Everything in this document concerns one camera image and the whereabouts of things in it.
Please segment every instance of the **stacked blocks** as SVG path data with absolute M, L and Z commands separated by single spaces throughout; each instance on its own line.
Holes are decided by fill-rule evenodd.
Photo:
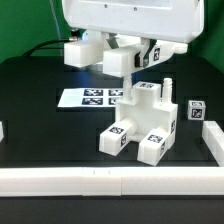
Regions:
M 175 142 L 178 106 L 171 102 L 172 79 L 161 85 L 138 82 L 130 100 L 116 101 L 116 122 L 100 135 L 100 151 L 117 155 L 130 141 L 139 142 L 137 160 L 157 165 Z

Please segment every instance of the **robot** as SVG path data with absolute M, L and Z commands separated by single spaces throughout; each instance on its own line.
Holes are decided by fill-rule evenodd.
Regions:
M 178 105 L 172 79 L 138 82 L 131 75 L 187 52 L 204 27 L 203 0 L 62 0 L 71 28 L 86 29 L 66 43 L 65 64 L 85 67 L 103 62 L 103 73 L 124 79 L 116 101 L 115 123 L 100 135 L 100 151 L 116 156 L 139 142 L 138 161 L 156 166 L 175 142 Z

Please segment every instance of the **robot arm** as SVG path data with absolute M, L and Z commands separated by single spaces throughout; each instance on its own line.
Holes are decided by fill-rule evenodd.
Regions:
M 88 30 L 82 41 L 65 45 L 65 64 L 84 67 L 103 61 L 103 72 L 118 77 L 161 63 L 174 53 L 185 53 L 187 43 L 200 35 L 204 26 L 203 0 L 62 0 L 62 3 L 68 24 Z M 110 33 L 118 34 L 113 35 L 113 45 L 109 44 Z M 119 46 L 121 34 L 135 41 L 122 48 L 114 47 Z

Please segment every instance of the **black cable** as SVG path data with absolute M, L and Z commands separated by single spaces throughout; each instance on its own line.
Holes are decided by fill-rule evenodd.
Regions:
M 46 46 L 46 45 L 50 45 L 50 44 L 55 44 L 55 43 L 67 43 L 69 42 L 69 39 L 65 38 L 65 39 L 60 39 L 60 40 L 50 40 L 50 41 L 46 41 L 44 43 L 41 43 L 41 44 L 38 44 L 37 46 L 35 46 L 34 48 L 26 51 L 23 56 L 24 57 L 29 57 L 32 55 L 32 53 L 36 50 L 39 50 L 39 49 L 44 49 L 42 47 Z

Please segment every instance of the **white plastic frame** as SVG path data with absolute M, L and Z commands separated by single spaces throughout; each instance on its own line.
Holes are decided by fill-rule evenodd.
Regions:
M 0 196 L 224 195 L 224 168 L 0 169 Z

